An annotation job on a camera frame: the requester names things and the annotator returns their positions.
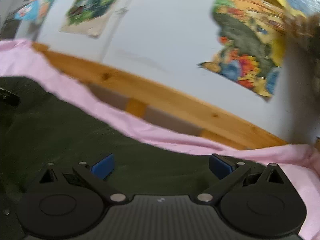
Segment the dark green corduroy jacket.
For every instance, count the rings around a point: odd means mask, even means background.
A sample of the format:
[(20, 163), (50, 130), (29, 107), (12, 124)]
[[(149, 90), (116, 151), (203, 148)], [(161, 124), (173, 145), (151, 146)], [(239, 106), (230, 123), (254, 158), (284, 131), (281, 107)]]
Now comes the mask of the dark green corduroy jacket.
[(16, 204), (47, 163), (70, 169), (112, 153), (108, 184), (125, 194), (197, 194), (217, 182), (207, 154), (138, 142), (26, 77), (3, 77), (1, 87), (21, 101), (16, 109), (1, 107), (1, 192), (11, 209), (1, 218), (1, 239), (25, 237)]

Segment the clear bag of clothes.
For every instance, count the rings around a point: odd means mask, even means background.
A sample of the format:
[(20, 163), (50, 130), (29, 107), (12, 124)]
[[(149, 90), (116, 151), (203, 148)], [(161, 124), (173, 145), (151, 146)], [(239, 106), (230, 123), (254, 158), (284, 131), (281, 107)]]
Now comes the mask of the clear bag of clothes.
[(304, 49), (312, 63), (311, 86), (319, 103), (319, 0), (307, 0), (308, 14), (293, 16), (285, 7), (284, 23), (289, 36)]

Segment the pink bed sheet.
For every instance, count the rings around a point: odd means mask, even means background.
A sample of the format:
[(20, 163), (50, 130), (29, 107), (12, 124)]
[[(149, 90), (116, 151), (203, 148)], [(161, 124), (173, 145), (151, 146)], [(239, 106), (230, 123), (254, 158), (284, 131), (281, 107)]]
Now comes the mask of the pink bed sheet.
[(86, 117), (102, 121), (122, 135), (141, 143), (189, 155), (208, 155), (217, 151), (263, 164), (278, 161), (306, 203), (308, 214), (301, 236), (304, 239), (319, 239), (319, 152), (314, 147), (298, 144), (239, 150), (225, 143), (149, 124), (100, 101), (84, 85), (59, 73), (27, 40), (1, 42), (1, 77), (5, 76), (29, 77), (39, 82), (45, 92), (52, 92), (55, 98)]

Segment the orange haired girl small poster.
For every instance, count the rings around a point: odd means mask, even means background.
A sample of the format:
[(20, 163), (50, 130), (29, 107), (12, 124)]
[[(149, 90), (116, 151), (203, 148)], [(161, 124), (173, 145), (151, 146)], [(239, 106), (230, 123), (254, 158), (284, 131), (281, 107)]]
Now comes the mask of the orange haired girl small poster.
[(55, 0), (25, 0), (29, 2), (14, 14), (14, 20), (41, 24)]

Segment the blond anime boy poster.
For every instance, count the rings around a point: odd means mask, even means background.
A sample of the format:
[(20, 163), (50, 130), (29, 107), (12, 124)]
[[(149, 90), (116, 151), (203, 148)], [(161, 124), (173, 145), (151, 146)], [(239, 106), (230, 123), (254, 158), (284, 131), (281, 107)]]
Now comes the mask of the blond anime boy poster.
[(117, 0), (75, 0), (66, 12), (61, 31), (99, 37)]

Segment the colourful landscape poster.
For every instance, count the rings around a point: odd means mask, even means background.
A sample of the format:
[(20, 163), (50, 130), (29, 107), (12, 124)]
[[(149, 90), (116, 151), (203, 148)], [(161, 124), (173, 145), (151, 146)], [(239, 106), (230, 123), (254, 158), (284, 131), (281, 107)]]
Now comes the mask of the colourful landscape poster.
[(199, 67), (271, 98), (285, 54), (283, 9), (272, 0), (215, 0), (212, 18), (222, 48)]

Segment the wooden bed frame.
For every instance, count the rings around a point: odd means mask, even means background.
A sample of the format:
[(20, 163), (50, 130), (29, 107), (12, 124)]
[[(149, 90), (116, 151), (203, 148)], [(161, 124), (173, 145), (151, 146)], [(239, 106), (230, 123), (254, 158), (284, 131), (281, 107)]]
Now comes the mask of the wooden bed frame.
[(310, 143), (319, 129), (305, 125), (283, 140), (232, 113), (173, 88), (97, 62), (55, 52), (33, 42), (58, 71), (84, 84), (98, 99), (154, 125), (195, 135), (239, 150)]

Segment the grey wall cabinet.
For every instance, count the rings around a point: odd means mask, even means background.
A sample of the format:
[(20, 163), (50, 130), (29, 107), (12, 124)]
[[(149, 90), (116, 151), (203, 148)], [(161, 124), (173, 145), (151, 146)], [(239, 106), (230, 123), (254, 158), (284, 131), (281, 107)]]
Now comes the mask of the grey wall cabinet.
[(12, 12), (5, 19), (1, 28), (1, 34), (0, 34), (1, 40), (15, 38), (15, 35), (21, 24), (21, 20), (17, 20), (15, 18), (15, 14), (16, 12)]

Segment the white wall pipe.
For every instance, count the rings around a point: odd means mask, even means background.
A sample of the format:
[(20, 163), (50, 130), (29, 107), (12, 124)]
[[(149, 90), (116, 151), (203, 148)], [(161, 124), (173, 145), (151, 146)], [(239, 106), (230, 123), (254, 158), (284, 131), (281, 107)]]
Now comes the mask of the white wall pipe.
[(107, 37), (98, 57), (99, 63), (103, 62), (107, 50), (112, 42), (112, 39), (121, 23), (121, 20), (128, 11), (130, 3), (130, 0), (120, 0), (120, 2), (117, 3), (117, 6), (114, 8), (114, 11), (112, 12), (107, 23)]

